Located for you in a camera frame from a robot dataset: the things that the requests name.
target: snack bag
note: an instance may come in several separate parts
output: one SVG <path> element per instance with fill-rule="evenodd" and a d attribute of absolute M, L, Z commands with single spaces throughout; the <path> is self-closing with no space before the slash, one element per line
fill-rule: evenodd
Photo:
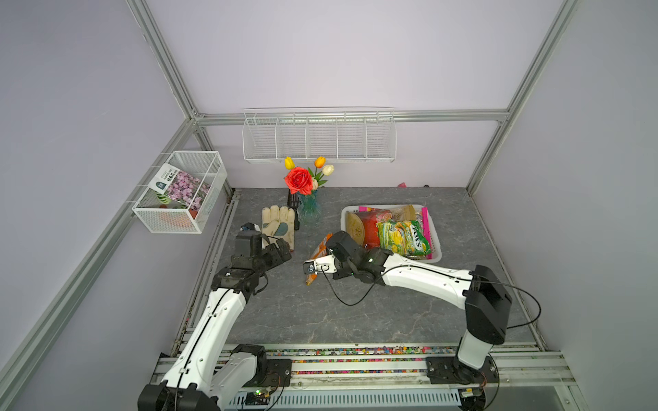
<path fill-rule="evenodd" d="M 320 242 L 320 245 L 315 247 L 315 250 L 313 251 L 313 255 L 311 256 L 312 260 L 327 255 L 327 240 L 329 240 L 329 238 L 331 238 L 332 235 L 333 233 L 327 234 Z M 314 282 L 317 277 L 318 277 L 317 273 L 307 274 L 306 285 L 311 285 L 311 283 Z"/>
<path fill-rule="evenodd" d="M 422 256 L 432 252 L 416 220 L 377 223 L 380 247 L 396 254 Z"/>
<path fill-rule="evenodd" d="M 412 205 L 391 208 L 389 210 L 370 209 L 371 211 L 365 212 L 348 212 L 345 217 L 345 230 L 347 233 L 357 244 L 364 245 L 366 248 L 380 246 L 377 223 L 391 220 L 412 220 L 416 215 L 416 210 Z"/>

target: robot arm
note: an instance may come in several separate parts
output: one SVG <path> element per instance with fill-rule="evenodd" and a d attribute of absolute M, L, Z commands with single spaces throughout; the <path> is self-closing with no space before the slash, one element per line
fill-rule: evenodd
<path fill-rule="evenodd" d="M 139 411 L 224 410 L 240 387 L 249 382 L 258 385 L 272 371 L 268 370 L 264 347 L 239 345 L 215 374 L 217 358 L 238 315 L 249 298 L 262 291 L 256 289 L 259 278 L 291 258 L 283 239 L 261 249 L 261 238 L 253 229 L 238 234 L 231 265 L 213 278 L 201 321 L 161 384 L 144 387 L 138 399 Z"/>
<path fill-rule="evenodd" d="M 344 231 L 335 233 L 328 256 L 305 262 L 307 273 L 331 273 L 334 279 L 354 276 L 365 283 L 404 287 L 450 302 L 466 311 L 467 330 L 461 339 L 447 383 L 472 383 L 483 372 L 493 345 L 505 342 L 512 298 L 485 266 L 453 270 L 404 258 L 380 248 L 365 250 Z"/>

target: table surface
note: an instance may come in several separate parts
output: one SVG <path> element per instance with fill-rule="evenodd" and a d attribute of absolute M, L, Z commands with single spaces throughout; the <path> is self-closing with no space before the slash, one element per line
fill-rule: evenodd
<path fill-rule="evenodd" d="M 240 189 L 240 201 L 220 257 L 228 265 L 235 235 L 246 222 L 261 224 L 263 207 L 284 206 L 287 189 Z M 428 208 L 441 243 L 436 265 L 491 268 L 507 282 L 475 205 L 462 188 L 325 188 L 318 193 L 320 220 L 295 232 L 292 259 L 268 271 L 269 285 L 252 297 L 231 329 L 227 343 L 458 343 L 466 330 L 464 311 L 435 297 L 400 287 L 375 288 L 355 306 L 343 305 L 319 276 L 305 284 L 302 262 L 327 233 L 340 230 L 340 212 L 349 205 L 420 204 Z M 336 293 L 355 302 L 370 287 L 355 278 L 332 281 Z M 526 321 L 514 300 L 509 325 Z M 507 333 L 507 342 L 533 342 L 529 328 Z"/>

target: yellow snack package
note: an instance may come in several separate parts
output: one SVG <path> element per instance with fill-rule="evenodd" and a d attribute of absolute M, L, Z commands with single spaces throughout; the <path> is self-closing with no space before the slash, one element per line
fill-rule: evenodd
<path fill-rule="evenodd" d="M 432 252 L 416 220 L 377 223 L 380 247 L 396 254 L 419 256 Z"/>

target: black motor joint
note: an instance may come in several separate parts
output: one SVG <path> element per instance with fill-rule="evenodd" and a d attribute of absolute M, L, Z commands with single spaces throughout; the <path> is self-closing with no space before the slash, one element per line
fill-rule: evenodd
<path fill-rule="evenodd" d="M 248 302 L 256 290 L 259 278 L 265 272 L 277 267 L 292 258 L 290 246 L 283 239 L 271 239 L 260 231 L 244 230 L 250 223 L 242 226 L 236 235 L 236 250 L 231 256 L 229 267 L 220 269 L 214 276 L 211 289 L 233 289 L 235 293 L 243 293 Z M 263 240 L 268 245 L 263 248 Z"/>
<path fill-rule="evenodd" d="M 384 285 L 382 272 L 386 259 L 393 255 L 391 251 L 379 247 L 366 250 L 345 231 L 339 231 L 329 238 L 327 248 L 340 263 L 336 267 L 334 279 L 355 276 L 364 283 L 376 281 Z"/>

